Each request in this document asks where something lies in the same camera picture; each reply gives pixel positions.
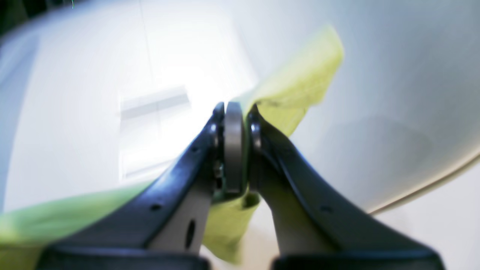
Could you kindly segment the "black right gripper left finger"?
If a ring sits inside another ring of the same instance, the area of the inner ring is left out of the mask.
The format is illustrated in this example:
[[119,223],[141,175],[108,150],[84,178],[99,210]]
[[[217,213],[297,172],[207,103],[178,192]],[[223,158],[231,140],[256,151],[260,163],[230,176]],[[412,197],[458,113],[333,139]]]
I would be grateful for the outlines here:
[[209,270],[199,256],[216,186],[224,103],[153,183],[118,210],[43,251],[38,270]]

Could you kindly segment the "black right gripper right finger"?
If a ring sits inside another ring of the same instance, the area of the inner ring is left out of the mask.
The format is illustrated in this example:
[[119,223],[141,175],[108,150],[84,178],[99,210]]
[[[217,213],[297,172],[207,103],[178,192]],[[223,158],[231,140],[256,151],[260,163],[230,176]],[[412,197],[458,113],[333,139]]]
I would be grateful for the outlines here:
[[254,105],[250,176],[274,219],[272,270],[443,270],[439,253],[391,229],[329,185]]

